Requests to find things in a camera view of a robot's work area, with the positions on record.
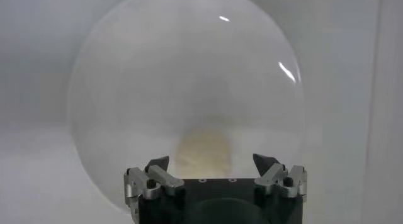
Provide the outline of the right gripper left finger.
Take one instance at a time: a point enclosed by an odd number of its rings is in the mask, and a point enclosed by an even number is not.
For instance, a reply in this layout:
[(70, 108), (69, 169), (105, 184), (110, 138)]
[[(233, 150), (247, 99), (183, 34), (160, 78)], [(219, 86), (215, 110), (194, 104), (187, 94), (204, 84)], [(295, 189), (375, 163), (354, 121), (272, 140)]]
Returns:
[(133, 167), (123, 174), (125, 204), (131, 213), (139, 212), (139, 198), (153, 200), (164, 191), (176, 196), (184, 190), (184, 180), (172, 176), (168, 171), (169, 156), (152, 159), (144, 170)]

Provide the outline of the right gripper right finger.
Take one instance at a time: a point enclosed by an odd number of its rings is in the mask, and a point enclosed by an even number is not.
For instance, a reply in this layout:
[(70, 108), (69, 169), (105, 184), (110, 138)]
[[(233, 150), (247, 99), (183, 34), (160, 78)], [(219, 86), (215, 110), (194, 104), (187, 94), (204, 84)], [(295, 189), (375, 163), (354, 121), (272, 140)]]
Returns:
[(300, 197), (303, 202), (307, 201), (307, 171), (304, 166), (294, 165), (288, 170), (276, 158), (261, 154), (253, 154), (253, 162), (259, 173), (254, 185), (265, 195), (277, 192), (285, 199)]

